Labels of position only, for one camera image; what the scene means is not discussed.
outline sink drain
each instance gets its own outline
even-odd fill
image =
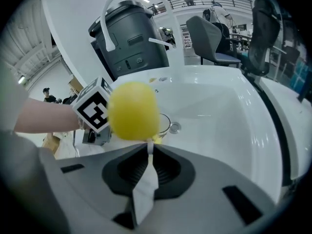
[[[178,122],[172,122],[169,132],[171,134],[178,134],[181,131],[181,125]]]

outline person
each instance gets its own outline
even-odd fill
[[[216,27],[218,27],[222,33],[221,41],[216,49],[216,52],[227,54],[227,52],[229,52],[231,48],[230,41],[226,40],[226,38],[230,38],[228,24],[230,21],[233,21],[233,18],[230,15],[230,13],[228,13],[225,9],[223,9],[222,5],[218,2],[213,2],[210,11],[211,11],[210,22]]]
[[[169,30],[167,28],[161,28],[159,30],[159,33],[160,33],[160,36],[161,36],[163,41],[170,43],[173,46],[175,46],[175,44],[176,44],[175,37],[172,33],[169,32]]]
[[[155,6],[154,3],[153,3],[153,5],[152,5],[152,11],[153,11],[153,14],[154,14],[154,15],[157,15],[157,14],[158,14],[158,11],[157,11],[156,6]]]
[[[187,4],[187,6],[193,6],[195,5],[194,1],[193,0],[184,0]]]
[[[50,88],[43,89],[43,94],[44,94],[43,101],[50,102],[50,103],[59,103],[59,99],[56,99],[53,95],[50,95],[49,90]]]

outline lemon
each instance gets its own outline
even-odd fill
[[[153,89],[142,82],[116,88],[108,103],[113,132],[126,140],[147,140],[159,132],[159,109]]]

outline railing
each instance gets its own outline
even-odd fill
[[[253,1],[251,0],[168,0],[172,9],[183,8],[194,5],[207,5],[210,7],[213,2],[219,2],[223,7],[235,7],[251,12]],[[166,12],[166,8],[162,2],[148,7],[154,15]]]

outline white sink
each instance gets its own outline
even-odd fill
[[[178,74],[169,67],[153,69],[119,77],[112,87],[128,81],[150,84],[161,113],[181,125],[162,144],[223,161],[278,201],[282,160],[277,133],[265,104],[238,69],[184,66]],[[104,148],[132,144],[114,136]]]

